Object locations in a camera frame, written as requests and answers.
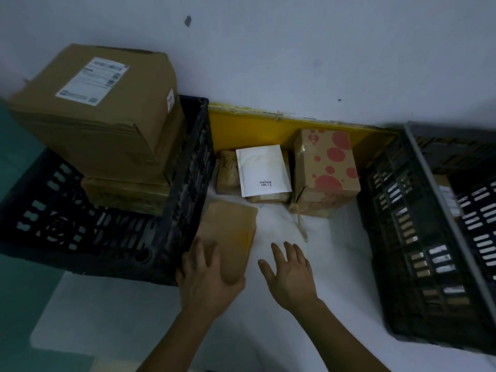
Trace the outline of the large labelled cardboard box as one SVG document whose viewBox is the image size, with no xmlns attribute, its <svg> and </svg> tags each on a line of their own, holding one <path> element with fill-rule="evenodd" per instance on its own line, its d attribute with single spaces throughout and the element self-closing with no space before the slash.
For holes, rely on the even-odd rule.
<svg viewBox="0 0 496 372">
<path fill-rule="evenodd" d="M 6 106 L 84 176 L 172 183 L 185 123 L 164 52 L 70 44 Z"/>
</svg>

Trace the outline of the yellow board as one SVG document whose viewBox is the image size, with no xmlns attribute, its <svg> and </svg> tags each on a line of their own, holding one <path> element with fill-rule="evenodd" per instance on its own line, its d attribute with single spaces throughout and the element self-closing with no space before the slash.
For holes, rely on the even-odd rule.
<svg viewBox="0 0 496 372">
<path fill-rule="evenodd" d="M 400 133 L 398 129 L 291 118 L 282 112 L 267 112 L 227 104 L 210 104 L 208 111 L 216 153 L 275 144 L 292 150 L 301 129 L 341 130 L 349 133 L 359 173 Z"/>
</svg>

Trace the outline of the grey-rimmed black plastic crate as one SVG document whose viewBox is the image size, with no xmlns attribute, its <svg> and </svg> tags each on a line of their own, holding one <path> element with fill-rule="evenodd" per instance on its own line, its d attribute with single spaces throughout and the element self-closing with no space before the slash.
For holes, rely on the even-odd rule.
<svg viewBox="0 0 496 372">
<path fill-rule="evenodd" d="M 433 175 L 446 175 L 456 221 Z M 496 129 L 408 122 L 360 173 L 390 335 L 496 357 Z"/>
</svg>

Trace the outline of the small brown taped parcel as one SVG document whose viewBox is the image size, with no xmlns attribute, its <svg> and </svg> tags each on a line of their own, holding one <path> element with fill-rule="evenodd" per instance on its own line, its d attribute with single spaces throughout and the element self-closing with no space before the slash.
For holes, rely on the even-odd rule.
<svg viewBox="0 0 496 372">
<path fill-rule="evenodd" d="M 220 152 L 216 193 L 239 197 L 242 195 L 238 159 L 235 151 Z"/>
</svg>

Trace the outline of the person's right forearm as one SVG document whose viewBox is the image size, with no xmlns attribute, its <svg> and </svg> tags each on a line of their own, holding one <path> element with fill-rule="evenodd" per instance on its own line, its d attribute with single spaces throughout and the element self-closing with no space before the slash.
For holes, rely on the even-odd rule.
<svg viewBox="0 0 496 372">
<path fill-rule="evenodd" d="M 317 297 L 289 305 L 328 372 L 390 372 Z"/>
</svg>

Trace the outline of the person's left forearm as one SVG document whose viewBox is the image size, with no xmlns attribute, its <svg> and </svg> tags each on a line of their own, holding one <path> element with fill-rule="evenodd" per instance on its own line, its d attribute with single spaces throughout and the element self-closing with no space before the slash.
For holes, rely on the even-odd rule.
<svg viewBox="0 0 496 372">
<path fill-rule="evenodd" d="M 211 326 L 235 298 L 232 295 L 189 298 L 136 372 L 188 372 Z"/>
</svg>

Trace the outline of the flat taped cardboard box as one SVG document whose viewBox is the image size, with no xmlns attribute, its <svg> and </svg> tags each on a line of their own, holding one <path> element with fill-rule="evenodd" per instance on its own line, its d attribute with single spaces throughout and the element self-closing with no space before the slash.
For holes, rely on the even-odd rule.
<svg viewBox="0 0 496 372">
<path fill-rule="evenodd" d="M 91 204 L 98 208 L 161 216 L 170 195 L 168 184 L 145 184 L 84 177 L 81 180 Z"/>
</svg>

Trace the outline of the white padded envelope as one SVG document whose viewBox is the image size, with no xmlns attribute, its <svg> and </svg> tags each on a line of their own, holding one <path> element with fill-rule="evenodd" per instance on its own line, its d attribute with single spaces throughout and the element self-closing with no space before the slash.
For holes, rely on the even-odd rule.
<svg viewBox="0 0 496 372">
<path fill-rule="evenodd" d="M 243 198 L 292 191 L 280 145 L 237 149 L 236 156 Z"/>
</svg>

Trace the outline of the brown parcel under envelope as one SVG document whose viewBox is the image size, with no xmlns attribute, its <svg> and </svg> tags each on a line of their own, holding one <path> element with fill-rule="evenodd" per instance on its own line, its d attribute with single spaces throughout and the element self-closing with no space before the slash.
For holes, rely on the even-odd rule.
<svg viewBox="0 0 496 372">
<path fill-rule="evenodd" d="M 286 172 L 289 178 L 289 182 L 292 185 L 292 174 L 291 174 L 291 168 L 290 168 L 290 154 L 288 150 L 282 149 L 282 156 L 284 160 L 284 164 L 286 167 Z M 283 193 L 274 193 L 274 194 L 264 194 L 264 195 L 256 195 L 256 196 L 250 196 L 247 197 L 247 201 L 252 204 L 277 204 L 277 203 L 289 203 L 290 199 L 292 197 L 292 189 L 290 192 L 283 192 Z"/>
</svg>

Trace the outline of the brown paper parcel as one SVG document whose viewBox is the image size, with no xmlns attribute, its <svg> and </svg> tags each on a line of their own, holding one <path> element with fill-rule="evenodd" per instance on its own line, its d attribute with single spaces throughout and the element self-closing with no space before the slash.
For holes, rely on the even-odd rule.
<svg viewBox="0 0 496 372">
<path fill-rule="evenodd" d="M 202 241 L 206 262 L 212 260 L 214 247 L 220 254 L 220 275 L 228 285 L 240 281 L 246 272 L 257 230 L 258 209 L 235 202 L 216 200 L 208 204 L 196 238 Z"/>
</svg>

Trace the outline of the red dotted cardboard box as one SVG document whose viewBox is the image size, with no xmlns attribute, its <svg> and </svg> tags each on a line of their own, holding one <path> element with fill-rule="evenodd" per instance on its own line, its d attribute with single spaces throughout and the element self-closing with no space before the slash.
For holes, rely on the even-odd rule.
<svg viewBox="0 0 496 372">
<path fill-rule="evenodd" d="M 348 132 L 301 129 L 294 156 L 291 213 L 330 218 L 361 191 Z"/>
</svg>

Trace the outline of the person's left hand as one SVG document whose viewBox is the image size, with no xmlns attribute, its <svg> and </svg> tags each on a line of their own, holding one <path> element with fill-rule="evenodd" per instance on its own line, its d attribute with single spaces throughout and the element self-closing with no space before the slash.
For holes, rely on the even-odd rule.
<svg viewBox="0 0 496 372">
<path fill-rule="evenodd" d="M 226 283 L 221 276 L 219 247 L 216 245 L 206 269 L 193 269 L 190 250 L 182 256 L 182 267 L 176 271 L 182 312 L 194 314 L 207 322 L 219 318 L 238 295 L 225 295 Z"/>
</svg>

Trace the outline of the white floor sheet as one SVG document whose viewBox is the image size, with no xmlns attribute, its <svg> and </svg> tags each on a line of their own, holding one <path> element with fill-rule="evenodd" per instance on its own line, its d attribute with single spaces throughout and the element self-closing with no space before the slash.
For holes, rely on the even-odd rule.
<svg viewBox="0 0 496 372">
<path fill-rule="evenodd" d="M 217 372 L 325 372 L 295 319 L 271 297 L 258 260 L 275 267 L 270 244 L 299 244 L 317 293 L 332 313 L 391 371 L 496 372 L 496 358 L 441 346 L 401 342 L 382 321 L 369 240 L 356 201 L 331 219 L 303 217 L 282 205 L 260 205 L 246 287 L 214 322 L 192 363 Z M 65 273 L 30 336 L 38 349 L 97 359 L 142 362 L 179 313 L 177 287 Z"/>
</svg>

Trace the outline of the person's right hand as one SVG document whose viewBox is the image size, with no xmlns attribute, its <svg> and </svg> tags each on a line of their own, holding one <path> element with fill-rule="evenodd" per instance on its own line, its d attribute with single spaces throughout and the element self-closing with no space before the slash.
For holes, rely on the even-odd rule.
<svg viewBox="0 0 496 372">
<path fill-rule="evenodd" d="M 292 314 L 319 302 L 312 267 L 302 250 L 301 267 L 290 267 L 287 265 L 286 251 L 283 253 L 276 243 L 271 243 L 270 246 L 278 282 L 277 293 L 270 293 L 276 302 Z"/>
</svg>

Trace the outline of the brown parcel in crate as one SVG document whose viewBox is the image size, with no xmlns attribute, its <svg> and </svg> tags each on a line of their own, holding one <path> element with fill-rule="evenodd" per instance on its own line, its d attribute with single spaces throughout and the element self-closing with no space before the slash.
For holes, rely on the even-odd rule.
<svg viewBox="0 0 496 372">
<path fill-rule="evenodd" d="M 433 178 L 443 195 L 444 201 L 450 209 L 452 217 L 459 221 L 463 216 L 462 208 L 459 205 L 451 183 L 446 175 L 433 175 Z"/>
</svg>

